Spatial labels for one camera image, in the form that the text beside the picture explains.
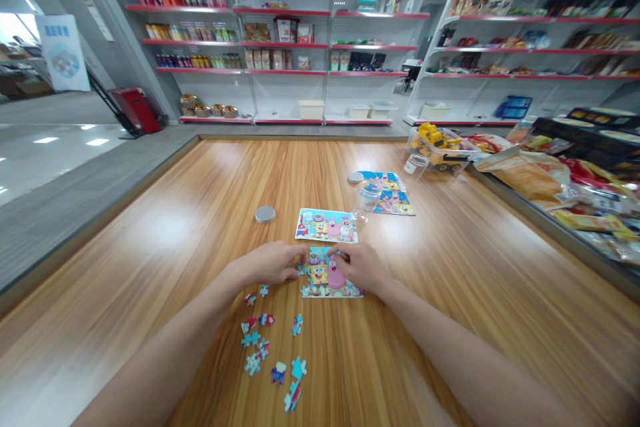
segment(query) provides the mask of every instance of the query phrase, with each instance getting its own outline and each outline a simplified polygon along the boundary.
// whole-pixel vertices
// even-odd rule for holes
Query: poster
[[[54,90],[91,91],[74,16],[36,16],[35,22]]]

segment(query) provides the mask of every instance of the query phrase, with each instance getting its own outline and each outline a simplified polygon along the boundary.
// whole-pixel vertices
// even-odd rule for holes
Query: forearm
[[[157,426],[171,415],[247,280],[225,268],[100,391],[74,426]]]
[[[398,281],[379,292],[478,426],[574,426],[573,415],[497,350]]]

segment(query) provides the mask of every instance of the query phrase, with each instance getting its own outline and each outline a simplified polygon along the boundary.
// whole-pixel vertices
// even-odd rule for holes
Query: wooden table
[[[398,172],[406,158],[403,142],[201,142],[2,319],[0,424],[70,424],[227,262],[264,242],[299,242],[301,207],[349,211],[350,171]],[[465,174],[425,174],[409,198],[415,217],[375,214],[359,233],[393,275],[586,423],[626,425],[639,397],[639,306]],[[262,205],[274,222],[253,219]],[[303,300],[303,282],[271,286],[253,309],[235,300],[170,426],[471,424],[375,296]],[[262,312],[275,316],[258,327],[271,353],[250,378],[240,323]],[[309,374],[286,414],[298,356]],[[289,365],[282,388],[271,383],[278,360]]]

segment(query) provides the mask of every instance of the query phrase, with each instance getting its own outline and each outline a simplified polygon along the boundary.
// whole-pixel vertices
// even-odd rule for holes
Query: puzzle picture card
[[[358,234],[350,213],[333,210],[300,209],[295,238],[356,244]]]
[[[298,266],[303,276],[309,276],[302,287],[303,298],[362,298],[364,292],[340,272],[334,256],[327,257],[330,247],[310,247],[309,265]]]
[[[372,172],[368,170],[358,170],[362,176],[382,190],[406,191],[405,186],[400,181],[397,173],[393,172]]]
[[[398,191],[382,191],[378,204],[373,209],[374,214],[391,214],[414,216],[413,206],[409,203],[407,194]]]

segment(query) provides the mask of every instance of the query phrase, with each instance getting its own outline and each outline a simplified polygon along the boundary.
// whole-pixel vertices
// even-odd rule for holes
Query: jar lid
[[[269,207],[268,205],[264,205],[255,211],[255,219],[259,224],[268,224],[273,219],[275,219],[275,210],[273,207]]]
[[[348,177],[349,183],[355,183],[355,184],[362,182],[364,179],[365,179],[365,176],[358,171],[351,172]]]

